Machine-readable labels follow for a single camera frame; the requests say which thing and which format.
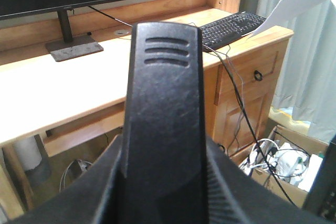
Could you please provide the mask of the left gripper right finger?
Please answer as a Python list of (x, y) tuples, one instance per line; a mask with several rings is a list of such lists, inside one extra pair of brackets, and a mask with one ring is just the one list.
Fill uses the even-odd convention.
[(210, 137), (206, 155), (210, 223), (328, 223), (244, 174)]

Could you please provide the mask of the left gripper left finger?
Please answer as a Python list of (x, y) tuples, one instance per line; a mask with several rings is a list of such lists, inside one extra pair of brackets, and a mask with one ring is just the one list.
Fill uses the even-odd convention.
[(8, 223), (117, 223), (118, 135), (87, 172), (41, 206)]

